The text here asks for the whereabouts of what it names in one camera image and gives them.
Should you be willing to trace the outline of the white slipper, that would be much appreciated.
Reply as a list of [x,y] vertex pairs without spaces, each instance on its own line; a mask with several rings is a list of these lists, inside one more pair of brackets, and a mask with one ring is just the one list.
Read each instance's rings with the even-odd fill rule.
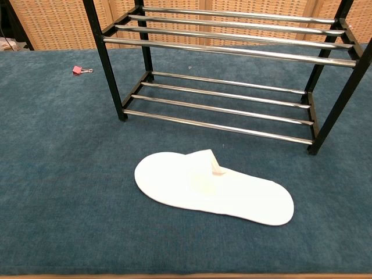
[[176,208],[222,214],[268,226],[291,221],[294,201],[280,184],[219,165],[210,149],[148,155],[134,171],[149,198]]

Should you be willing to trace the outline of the black shoe rack chrome bars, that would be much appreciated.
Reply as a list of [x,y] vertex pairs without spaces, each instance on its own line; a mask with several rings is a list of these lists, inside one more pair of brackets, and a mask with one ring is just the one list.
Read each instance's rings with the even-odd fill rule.
[[[305,144],[307,151],[315,155],[329,135],[334,124],[341,115],[346,104],[361,82],[366,71],[372,65],[372,39],[365,48],[362,48],[346,22],[346,16],[351,9],[353,0],[341,0],[338,10],[332,19],[315,17],[299,17],[274,15],[265,13],[230,12],[216,10],[195,10],[177,8],[156,8],[145,6],[144,0],[134,0],[134,7],[116,19],[110,25],[102,28],[99,24],[94,0],[83,0],[85,12],[95,40],[96,48],[102,63],[110,93],[115,105],[119,120],[125,121],[129,116],[140,116],[156,120],[165,120],[182,123],[190,126],[211,128],[214,130],[229,131],[261,138],[269,138],[286,142]],[[257,29],[276,31],[281,33],[314,34],[325,36],[324,42],[311,42],[289,40],[283,38],[212,33],[205,31],[171,30],[163,28],[150,28],[147,22],[193,24],[200,26],[230,27],[241,29]],[[229,48],[226,46],[207,46],[178,44],[175,42],[151,41],[150,34],[177,35],[205,39],[218,39],[243,42],[261,42],[277,45],[294,45],[308,48],[317,48],[318,56],[306,56],[290,53],[254,51],[250,49]],[[107,44],[133,45],[141,47],[144,59],[145,73],[136,83],[130,93],[121,98],[115,80],[112,64],[108,55]],[[298,91],[301,96],[299,103],[278,101],[265,98],[254,98],[254,102],[269,105],[285,106],[289,108],[304,109],[308,113],[307,120],[290,119],[260,113],[246,112],[246,116],[257,119],[278,121],[308,126],[311,130],[311,139],[290,137],[266,133],[262,131],[247,130],[205,123],[177,117],[157,115],[154,113],[139,112],[129,109],[130,103],[135,99],[142,99],[140,90],[143,87],[159,88],[154,82],[158,72],[153,69],[151,48],[175,49],[183,51],[205,52],[221,55],[241,55],[255,58],[268,58],[275,60],[304,62],[313,64],[313,70],[304,90]],[[338,99],[335,101],[323,125],[319,125],[316,118],[316,109],[313,100],[313,90],[325,66],[347,67],[352,73],[343,87]]]

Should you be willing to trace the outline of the blue carpet table mat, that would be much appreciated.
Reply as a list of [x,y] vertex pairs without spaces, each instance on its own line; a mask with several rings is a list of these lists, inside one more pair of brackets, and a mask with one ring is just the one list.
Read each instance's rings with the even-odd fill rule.
[[[138,189],[142,158],[203,149],[284,186],[292,220],[176,209]],[[96,50],[0,52],[0,274],[210,272],[372,273],[372,67],[312,156],[290,142],[122,122]]]

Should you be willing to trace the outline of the woven wicker folding screen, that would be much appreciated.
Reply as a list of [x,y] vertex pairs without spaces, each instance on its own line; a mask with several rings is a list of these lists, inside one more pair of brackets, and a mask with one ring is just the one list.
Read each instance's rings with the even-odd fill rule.
[[[144,6],[156,8],[221,10],[230,12],[267,13],[303,17],[334,18],[341,0],[144,0]],[[92,49],[95,41],[90,29],[82,0],[10,0],[33,48],[41,50]],[[101,28],[105,28],[132,9],[134,0],[94,0]],[[291,27],[329,29],[327,24],[296,22],[273,22],[269,20],[240,19],[234,17],[182,15],[146,12],[147,16],[180,17],[185,19],[235,21],[244,23],[280,24]],[[372,37],[372,0],[354,0],[346,22],[360,43]],[[280,33],[274,31],[244,30],[240,28],[197,26],[172,23],[147,22],[148,27],[169,28],[187,31],[246,34],[263,37],[286,38],[307,41],[324,41],[322,35]],[[175,35],[149,34],[152,41],[186,44],[232,46],[258,45],[254,42],[239,42]]]

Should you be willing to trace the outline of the pink binder clip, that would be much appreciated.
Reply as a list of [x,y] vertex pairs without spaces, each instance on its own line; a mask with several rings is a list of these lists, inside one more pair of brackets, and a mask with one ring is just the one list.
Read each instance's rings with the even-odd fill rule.
[[72,69],[72,73],[74,76],[79,76],[81,74],[85,74],[85,73],[93,73],[94,70],[93,69],[85,69],[83,67],[80,67],[80,66],[74,66],[73,69]]

